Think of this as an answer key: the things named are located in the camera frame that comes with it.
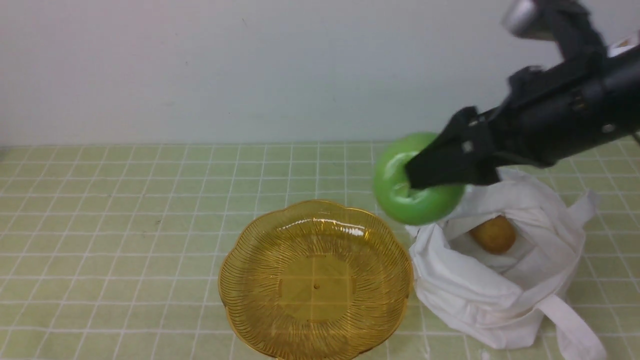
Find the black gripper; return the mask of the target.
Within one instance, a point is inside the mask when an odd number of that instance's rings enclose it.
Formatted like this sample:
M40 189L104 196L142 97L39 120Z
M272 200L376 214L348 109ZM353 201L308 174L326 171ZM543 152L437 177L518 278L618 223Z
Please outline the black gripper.
M550 167L608 142L606 55L580 55L548 70L522 68L510 92L487 112L464 107L405 165L412 189L489 186L498 167Z

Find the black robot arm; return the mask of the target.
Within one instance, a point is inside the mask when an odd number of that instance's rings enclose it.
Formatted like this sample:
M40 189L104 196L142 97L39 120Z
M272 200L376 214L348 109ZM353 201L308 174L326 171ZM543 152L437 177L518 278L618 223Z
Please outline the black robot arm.
M498 169L546 169L639 130L640 57L592 52L547 70L522 68L495 108L456 112L436 139L404 167L410 187L488 186Z

